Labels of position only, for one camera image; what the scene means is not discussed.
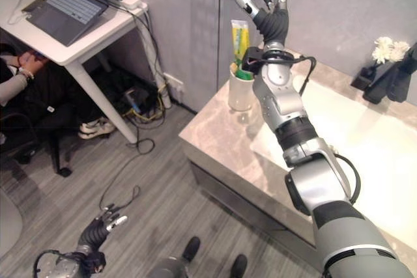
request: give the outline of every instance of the gray wall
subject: gray wall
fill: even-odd
[[[162,66],[184,82],[183,101],[200,110],[216,92],[218,0],[144,0],[151,8]],[[316,58],[349,75],[371,62],[373,41],[390,36],[417,40],[417,0],[289,0],[291,28],[287,47]],[[230,20],[247,17],[233,0],[221,0],[220,86],[233,60]],[[252,44],[261,38],[251,25]],[[123,38],[109,50],[113,58],[129,51],[125,64],[149,77],[137,35]],[[417,75],[409,101],[417,105]]]

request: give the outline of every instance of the white sink basin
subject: white sink basin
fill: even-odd
[[[294,78],[298,90],[303,77]],[[320,137],[349,158],[362,179],[355,207],[374,224],[417,249],[417,131],[310,81],[302,97]],[[264,124],[251,149],[287,169],[275,135]],[[354,188],[353,172],[341,166]]]

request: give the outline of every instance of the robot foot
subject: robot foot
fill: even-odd
[[[230,278],[242,278],[246,271],[246,266],[248,265],[248,259],[245,255],[239,254],[233,263],[232,269],[230,271]]]
[[[184,252],[182,253],[182,257],[187,262],[191,262],[195,255],[198,252],[198,249],[200,248],[200,239],[198,237],[193,237],[188,242]]]

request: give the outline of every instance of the bracelet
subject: bracelet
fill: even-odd
[[[26,78],[29,80],[29,79],[32,79],[32,80],[34,80],[35,79],[35,77],[33,76],[33,74],[30,72],[30,71],[28,71],[28,70],[25,70],[24,68],[22,68],[22,67],[19,67],[19,74],[23,74],[24,76],[26,76]]]

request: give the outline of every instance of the white sneaker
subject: white sneaker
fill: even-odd
[[[78,137],[92,139],[94,137],[111,133],[116,127],[106,117],[100,117],[92,122],[83,123],[79,127]]]

